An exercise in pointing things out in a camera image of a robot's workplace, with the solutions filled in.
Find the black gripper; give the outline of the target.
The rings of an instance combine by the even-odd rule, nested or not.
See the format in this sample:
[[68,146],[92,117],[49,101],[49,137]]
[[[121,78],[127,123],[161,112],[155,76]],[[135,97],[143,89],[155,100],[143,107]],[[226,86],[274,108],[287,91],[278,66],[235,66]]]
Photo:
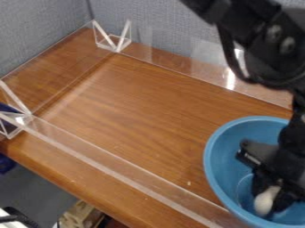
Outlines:
[[305,196],[305,121],[294,118],[278,134],[278,143],[243,139],[235,158],[252,169],[251,194],[255,197],[270,186],[280,190],[272,212],[286,210]]

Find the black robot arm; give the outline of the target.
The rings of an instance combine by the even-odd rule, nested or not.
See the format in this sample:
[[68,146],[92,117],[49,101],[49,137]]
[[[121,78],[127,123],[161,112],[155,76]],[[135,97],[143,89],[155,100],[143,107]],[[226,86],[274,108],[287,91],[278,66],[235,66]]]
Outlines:
[[218,30],[223,55],[248,84],[292,95],[290,121],[270,145],[243,140],[235,158],[252,169],[260,216],[305,201],[305,26],[302,13],[274,0],[179,0]]

